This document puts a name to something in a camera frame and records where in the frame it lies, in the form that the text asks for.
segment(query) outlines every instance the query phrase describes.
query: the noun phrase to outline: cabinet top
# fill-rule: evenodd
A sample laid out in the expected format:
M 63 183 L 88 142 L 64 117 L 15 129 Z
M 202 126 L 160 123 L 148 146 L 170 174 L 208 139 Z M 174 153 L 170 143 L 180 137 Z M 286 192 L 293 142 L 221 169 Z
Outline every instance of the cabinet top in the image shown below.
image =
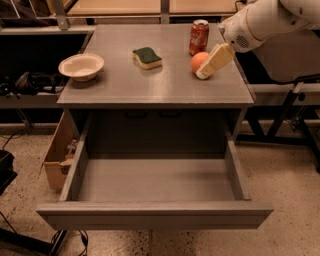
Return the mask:
M 207 51 L 224 43 L 216 24 L 209 24 Z M 104 67 L 96 79 L 70 79 L 58 103 L 67 107 L 242 107 L 253 99 L 234 61 L 207 80 L 191 70 L 191 24 L 98 25 L 86 53 L 100 55 Z M 143 70 L 132 57 L 135 49 L 151 47 L 163 66 Z

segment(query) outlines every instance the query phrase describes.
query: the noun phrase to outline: white bowl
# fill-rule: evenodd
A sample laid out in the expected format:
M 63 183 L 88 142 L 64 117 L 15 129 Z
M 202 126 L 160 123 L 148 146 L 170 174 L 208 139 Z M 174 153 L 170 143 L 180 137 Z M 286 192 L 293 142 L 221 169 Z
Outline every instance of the white bowl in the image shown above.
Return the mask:
M 59 65 L 59 72 L 72 77 L 79 82 L 89 81 L 96 77 L 104 65 L 104 60 L 98 55 L 84 53 L 71 56 Z

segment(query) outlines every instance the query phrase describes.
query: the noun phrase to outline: cardboard box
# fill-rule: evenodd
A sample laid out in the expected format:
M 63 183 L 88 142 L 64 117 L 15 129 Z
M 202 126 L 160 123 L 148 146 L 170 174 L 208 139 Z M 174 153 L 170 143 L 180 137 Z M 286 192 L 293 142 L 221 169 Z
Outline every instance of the cardboard box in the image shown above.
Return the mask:
M 66 160 L 68 145 L 74 139 L 70 121 L 62 115 L 59 125 L 54 133 L 49 150 L 43 165 L 51 189 L 62 189 L 67 177 L 67 171 L 60 165 Z

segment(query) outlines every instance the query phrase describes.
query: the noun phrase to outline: gray cabinet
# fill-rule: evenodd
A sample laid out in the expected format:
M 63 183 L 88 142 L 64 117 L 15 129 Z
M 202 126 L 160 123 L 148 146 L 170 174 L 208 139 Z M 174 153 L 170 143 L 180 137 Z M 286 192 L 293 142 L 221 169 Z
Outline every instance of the gray cabinet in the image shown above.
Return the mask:
M 233 141 L 252 97 L 235 63 L 197 79 L 189 35 L 189 25 L 97 27 L 86 51 L 104 69 L 70 80 L 58 102 L 80 141 L 59 202 L 37 209 L 53 228 L 257 228 L 272 212 L 250 200 Z M 211 24 L 209 47 L 219 42 Z M 143 46 L 163 67 L 135 65 Z

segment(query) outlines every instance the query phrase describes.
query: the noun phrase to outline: black stand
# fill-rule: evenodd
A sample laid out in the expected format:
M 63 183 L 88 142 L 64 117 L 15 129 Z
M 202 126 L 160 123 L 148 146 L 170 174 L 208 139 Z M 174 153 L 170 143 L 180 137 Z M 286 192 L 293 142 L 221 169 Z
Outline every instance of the black stand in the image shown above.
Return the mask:
M 55 240 L 52 243 L 48 243 L 0 228 L 0 240 L 30 251 L 54 256 L 57 255 L 58 249 L 66 233 L 67 231 L 58 231 Z
M 11 168 L 6 169 L 1 173 L 0 195 L 2 195 L 3 191 L 15 179 L 16 176 L 17 176 L 17 173 L 11 170 Z M 8 231 L 0 228 L 0 241 L 14 244 L 19 247 L 28 249 L 30 251 L 42 253 L 44 255 L 55 256 L 58 252 L 58 249 L 66 233 L 67 231 L 58 231 L 52 243 L 48 243 L 38 239 L 34 239 L 32 237 L 20 235 L 17 232 L 12 232 L 12 231 Z
M 278 144 L 289 144 L 289 145 L 306 145 L 310 146 L 313 154 L 318 162 L 317 172 L 320 173 L 320 143 L 315 141 L 315 137 L 310 132 L 303 118 L 299 118 L 299 127 L 302 129 L 305 138 L 289 138 L 276 136 L 279 128 L 283 121 L 286 119 L 289 110 L 292 108 L 295 100 L 299 97 L 299 91 L 303 81 L 299 79 L 293 85 L 293 88 L 288 92 L 278 115 L 273 120 L 273 123 L 267 133 L 263 131 L 258 117 L 258 110 L 255 107 L 249 108 L 245 119 L 248 121 L 253 134 L 239 134 L 237 136 L 238 141 L 250 141 L 250 142 L 261 142 L 261 143 L 278 143 Z

